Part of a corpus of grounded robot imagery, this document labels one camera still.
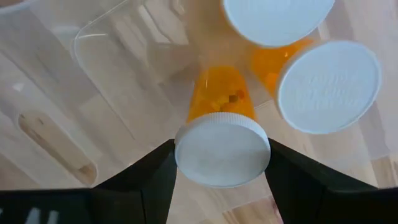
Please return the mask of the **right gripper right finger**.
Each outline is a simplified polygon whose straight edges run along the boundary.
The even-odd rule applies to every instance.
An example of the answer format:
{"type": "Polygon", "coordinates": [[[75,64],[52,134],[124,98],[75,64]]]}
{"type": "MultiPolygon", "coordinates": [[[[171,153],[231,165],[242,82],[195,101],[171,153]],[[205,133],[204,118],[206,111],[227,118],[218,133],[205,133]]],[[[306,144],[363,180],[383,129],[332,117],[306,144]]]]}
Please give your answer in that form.
{"type": "Polygon", "coordinates": [[[284,223],[366,223],[384,219],[380,190],[273,139],[265,170],[284,223]]]}

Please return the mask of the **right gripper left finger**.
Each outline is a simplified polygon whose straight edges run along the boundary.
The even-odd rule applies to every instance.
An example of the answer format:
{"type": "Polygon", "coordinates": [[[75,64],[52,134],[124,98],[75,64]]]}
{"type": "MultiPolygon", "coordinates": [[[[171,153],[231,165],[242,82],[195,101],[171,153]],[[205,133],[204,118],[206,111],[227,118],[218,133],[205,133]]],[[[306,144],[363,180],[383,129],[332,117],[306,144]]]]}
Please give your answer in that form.
{"type": "Polygon", "coordinates": [[[166,223],[177,177],[173,139],[94,188],[93,223],[166,223]]]}

